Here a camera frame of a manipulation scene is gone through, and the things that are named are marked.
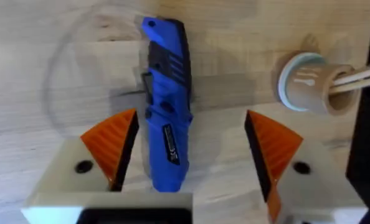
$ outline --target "blue utility knife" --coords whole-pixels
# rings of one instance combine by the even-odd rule
[[[153,187],[177,192],[189,167],[187,159],[191,61],[184,24],[146,17],[142,29],[150,39],[148,73],[143,81],[149,103],[149,164]]]

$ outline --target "sticker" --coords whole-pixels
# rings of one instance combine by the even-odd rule
[[[163,126],[164,144],[166,145],[167,159],[170,163],[179,165],[177,145],[175,144],[173,129],[170,124]]]

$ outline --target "ridged texture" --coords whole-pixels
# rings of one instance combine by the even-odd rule
[[[126,136],[135,114],[135,109],[116,114],[81,136],[110,185],[115,182]]]
[[[303,138],[284,125],[249,111],[271,181],[275,183],[296,153]]]

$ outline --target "cup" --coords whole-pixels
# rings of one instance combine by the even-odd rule
[[[355,105],[361,90],[329,95],[329,89],[338,75],[353,70],[350,65],[328,64],[317,53],[300,53],[284,66],[280,74],[280,99],[295,111],[333,116],[345,114]]]

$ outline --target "wooden table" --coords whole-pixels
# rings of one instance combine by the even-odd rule
[[[328,146],[344,169],[356,108],[330,118],[297,113],[275,97],[281,60],[297,50],[364,65],[370,0],[0,0],[0,223],[19,207],[63,138],[123,109],[145,108],[143,16],[182,20],[194,77],[189,160],[182,191],[195,223],[267,223],[243,130],[247,109]],[[136,139],[125,191],[149,190]]]

